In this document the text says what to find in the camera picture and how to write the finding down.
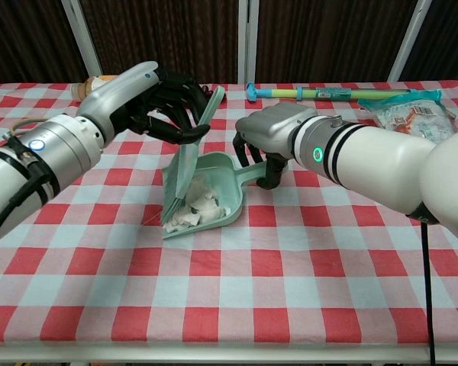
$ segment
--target robotic hand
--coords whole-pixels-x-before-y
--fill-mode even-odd
[[[199,140],[210,129],[196,126],[206,105],[195,80],[145,62],[94,90],[77,117],[61,114],[22,134],[17,127],[37,121],[11,127],[0,148],[0,238],[91,169],[126,129],[169,143]],[[175,125],[150,116],[153,110]]]
[[[233,144],[242,166],[266,153],[273,189],[290,159],[336,184],[425,223],[441,223],[458,238],[458,133],[429,140],[319,116],[314,108],[280,103],[236,122]]]

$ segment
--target plastic bag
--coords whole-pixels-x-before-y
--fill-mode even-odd
[[[386,130],[408,133],[440,143],[454,134],[441,91],[411,91],[382,101],[358,100],[358,104],[376,115]]]

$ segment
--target green dustpan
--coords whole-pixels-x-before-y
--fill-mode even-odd
[[[209,223],[192,226],[184,230],[168,233],[163,230],[163,238],[194,233],[233,223],[241,214],[243,206],[243,185],[251,183],[266,174],[266,162],[259,162],[242,169],[236,169],[234,160],[225,152],[211,152],[199,156],[195,175],[203,174],[206,183],[218,194],[219,205],[228,207],[231,212]]]

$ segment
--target green brush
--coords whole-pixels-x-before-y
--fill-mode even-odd
[[[224,88],[218,86],[211,96],[198,125],[209,124],[215,111],[224,97]],[[170,164],[163,169],[164,200],[161,222],[168,222],[185,200],[190,187],[198,158],[198,145],[195,143],[181,145]]]

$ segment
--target table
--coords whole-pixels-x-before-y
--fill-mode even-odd
[[[235,156],[236,120],[279,100],[223,86],[201,151]],[[441,88],[458,128],[458,81],[261,86]],[[302,103],[373,124],[354,101]],[[0,85],[0,140],[77,107],[68,84]],[[428,359],[417,223],[291,162],[277,189],[246,189],[235,223],[162,241],[160,168],[177,149],[121,133],[0,240],[1,361]],[[437,360],[458,363],[458,240],[432,226],[430,247]]]

